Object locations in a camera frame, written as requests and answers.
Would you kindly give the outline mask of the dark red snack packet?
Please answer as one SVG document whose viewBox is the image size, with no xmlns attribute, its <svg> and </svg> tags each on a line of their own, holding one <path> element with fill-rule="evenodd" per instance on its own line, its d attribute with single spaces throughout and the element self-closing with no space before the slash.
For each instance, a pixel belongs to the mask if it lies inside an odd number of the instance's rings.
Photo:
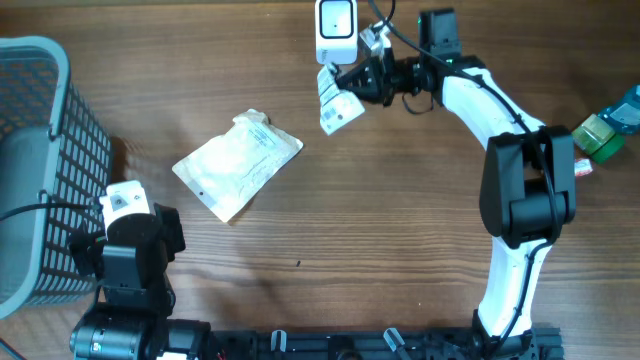
<svg viewBox="0 0 640 360">
<path fill-rule="evenodd" d="M 365 113 L 364 106 L 353 92 L 338 87 L 338 73 L 335 65 L 327 64 L 317 75 L 320 126 L 328 136 Z"/>
</svg>

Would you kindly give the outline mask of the white snack pouch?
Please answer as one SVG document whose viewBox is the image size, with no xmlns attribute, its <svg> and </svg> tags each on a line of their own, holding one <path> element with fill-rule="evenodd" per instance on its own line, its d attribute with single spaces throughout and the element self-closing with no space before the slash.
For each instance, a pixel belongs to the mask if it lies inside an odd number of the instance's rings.
<svg viewBox="0 0 640 360">
<path fill-rule="evenodd" d="M 303 148 L 303 142 L 249 109 L 234 125 L 177 162 L 172 171 L 226 223 Z"/>
</svg>

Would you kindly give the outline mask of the red Kleenex tissue pack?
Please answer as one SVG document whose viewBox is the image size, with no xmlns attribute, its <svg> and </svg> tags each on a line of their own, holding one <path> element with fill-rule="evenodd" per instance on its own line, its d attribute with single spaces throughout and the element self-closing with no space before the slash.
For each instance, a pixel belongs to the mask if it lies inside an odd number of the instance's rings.
<svg viewBox="0 0 640 360">
<path fill-rule="evenodd" d="M 591 161 L 587 158 L 577 159 L 574 164 L 574 172 L 576 177 L 589 175 L 593 172 Z"/>
</svg>

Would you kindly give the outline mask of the green lidded jar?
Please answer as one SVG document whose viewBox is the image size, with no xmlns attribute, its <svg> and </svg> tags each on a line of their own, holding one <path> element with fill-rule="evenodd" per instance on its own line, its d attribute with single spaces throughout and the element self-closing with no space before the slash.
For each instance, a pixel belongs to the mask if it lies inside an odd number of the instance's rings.
<svg viewBox="0 0 640 360">
<path fill-rule="evenodd" d="M 574 143 L 593 161 L 603 164 L 619 152 L 625 139 L 596 114 L 572 131 Z"/>
</svg>

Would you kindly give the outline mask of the teal Listerine mouthwash bottle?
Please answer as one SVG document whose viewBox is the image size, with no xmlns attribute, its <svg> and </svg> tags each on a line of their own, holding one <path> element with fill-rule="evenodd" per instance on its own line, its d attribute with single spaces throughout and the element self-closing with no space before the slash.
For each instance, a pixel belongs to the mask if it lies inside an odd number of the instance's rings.
<svg viewBox="0 0 640 360">
<path fill-rule="evenodd" d="M 598 116 L 617 133 L 634 135 L 639 132 L 639 86 L 634 85 L 614 105 L 602 109 Z"/>
</svg>

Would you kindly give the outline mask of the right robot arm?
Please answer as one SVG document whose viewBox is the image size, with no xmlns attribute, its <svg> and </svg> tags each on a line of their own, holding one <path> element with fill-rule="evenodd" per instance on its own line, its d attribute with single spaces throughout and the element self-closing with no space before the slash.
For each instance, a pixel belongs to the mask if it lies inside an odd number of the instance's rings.
<svg viewBox="0 0 640 360">
<path fill-rule="evenodd" d="M 382 17 L 363 32 L 366 59 L 348 72 L 331 64 L 329 75 L 372 104 L 427 92 L 463 121 L 485 152 L 479 210 L 492 254 L 470 326 L 428 329 L 416 348 L 394 328 L 384 340 L 401 359 L 561 359 L 561 332 L 535 326 L 530 313 L 544 260 L 576 213 L 570 131 L 527 114 L 478 57 L 463 54 L 453 9 L 424 11 L 419 25 L 415 57 L 394 57 L 385 38 L 395 27 Z"/>
</svg>

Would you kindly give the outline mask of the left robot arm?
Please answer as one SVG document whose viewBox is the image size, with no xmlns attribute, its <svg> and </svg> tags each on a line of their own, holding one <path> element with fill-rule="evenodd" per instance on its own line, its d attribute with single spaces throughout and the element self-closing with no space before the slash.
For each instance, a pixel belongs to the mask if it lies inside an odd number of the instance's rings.
<svg viewBox="0 0 640 360">
<path fill-rule="evenodd" d="M 212 359 L 211 326 L 172 320 L 176 303 L 166 269 L 186 248 L 179 213 L 124 215 L 105 230 L 83 224 L 69 249 L 81 275 L 97 281 L 94 300 L 72 331 L 76 359 Z"/>
</svg>

